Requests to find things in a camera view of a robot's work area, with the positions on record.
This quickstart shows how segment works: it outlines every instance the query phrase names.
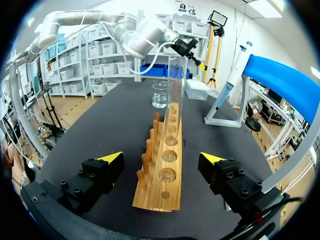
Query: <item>office chair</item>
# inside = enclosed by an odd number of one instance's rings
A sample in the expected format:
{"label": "office chair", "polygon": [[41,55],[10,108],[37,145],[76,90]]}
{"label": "office chair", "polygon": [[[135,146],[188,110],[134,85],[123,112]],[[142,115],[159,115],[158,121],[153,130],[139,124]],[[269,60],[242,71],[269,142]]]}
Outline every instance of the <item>office chair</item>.
{"label": "office chair", "polygon": [[254,115],[254,111],[252,110],[251,106],[249,103],[247,103],[247,113],[248,116],[245,119],[245,125],[247,125],[247,127],[254,132],[260,132],[261,130],[261,125],[258,122],[257,119],[254,119],[253,115]]}

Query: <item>clear glass cylinder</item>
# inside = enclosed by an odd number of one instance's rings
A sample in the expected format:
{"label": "clear glass cylinder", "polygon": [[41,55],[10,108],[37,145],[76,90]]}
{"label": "clear glass cylinder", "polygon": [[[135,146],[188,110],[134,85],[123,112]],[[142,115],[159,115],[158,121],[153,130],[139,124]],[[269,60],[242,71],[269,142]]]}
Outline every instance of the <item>clear glass cylinder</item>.
{"label": "clear glass cylinder", "polygon": [[187,57],[169,57],[164,126],[164,142],[168,146],[174,146],[178,143],[178,132],[181,124],[182,104],[186,87],[187,64]]}

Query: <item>ceiling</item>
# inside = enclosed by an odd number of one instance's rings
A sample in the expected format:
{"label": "ceiling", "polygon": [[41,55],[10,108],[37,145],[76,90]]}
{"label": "ceiling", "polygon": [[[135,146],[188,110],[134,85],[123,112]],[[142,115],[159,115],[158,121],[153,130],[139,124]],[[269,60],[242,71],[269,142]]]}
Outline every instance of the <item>ceiling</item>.
{"label": "ceiling", "polygon": [[[25,17],[25,21],[20,26],[16,41],[16,52],[23,52],[39,35],[39,33],[34,33],[34,31],[49,13],[54,11],[90,9],[93,6],[104,2],[106,2],[106,0],[66,0],[63,2],[61,1],[61,4],[57,4],[57,0],[39,1],[39,3],[33,7],[33,10],[30,11],[29,15]],[[31,27],[28,27],[27,21],[31,18],[34,18],[34,22],[32,23]]]}
{"label": "ceiling", "polygon": [[309,41],[308,33],[303,28],[299,17],[291,8],[288,2],[284,7],[283,12],[280,11],[282,18],[264,18],[259,12],[246,4],[243,0],[216,0],[217,2],[228,5],[246,16],[253,19],[256,23],[268,31],[282,47],[289,53],[298,70],[308,75],[310,78],[320,84],[320,80],[314,76],[310,67],[315,67],[319,70],[316,50],[313,44]]}

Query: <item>black table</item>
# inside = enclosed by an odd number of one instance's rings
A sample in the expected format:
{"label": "black table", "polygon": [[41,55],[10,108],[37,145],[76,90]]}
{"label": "black table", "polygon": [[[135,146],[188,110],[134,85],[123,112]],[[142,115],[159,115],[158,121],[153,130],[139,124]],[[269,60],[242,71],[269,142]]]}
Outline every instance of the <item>black table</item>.
{"label": "black table", "polygon": [[[123,82],[85,112],[57,143],[44,163],[37,181],[47,179],[56,187],[81,168],[90,157],[102,157],[123,151],[125,170],[111,192],[103,194],[90,212],[82,217],[98,226],[116,232],[148,237],[181,237],[219,239],[233,231],[238,214],[226,211],[220,195],[214,195],[198,171],[200,152],[222,158],[233,157],[255,181],[272,172],[249,129],[204,124],[214,103],[191,100],[184,96],[182,109],[183,161],[181,209],[153,212],[132,207],[137,186],[137,170],[155,112],[163,119],[165,109],[152,107],[153,80]],[[237,115],[225,103],[217,117],[235,120]]]}

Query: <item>water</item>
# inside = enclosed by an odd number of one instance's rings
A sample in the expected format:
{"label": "water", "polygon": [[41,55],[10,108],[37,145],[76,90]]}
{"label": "water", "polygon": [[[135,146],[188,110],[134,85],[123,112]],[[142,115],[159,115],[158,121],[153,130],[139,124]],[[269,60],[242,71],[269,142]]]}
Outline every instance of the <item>water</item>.
{"label": "water", "polygon": [[163,109],[167,106],[167,94],[164,93],[154,93],[152,97],[152,106],[157,109]]}

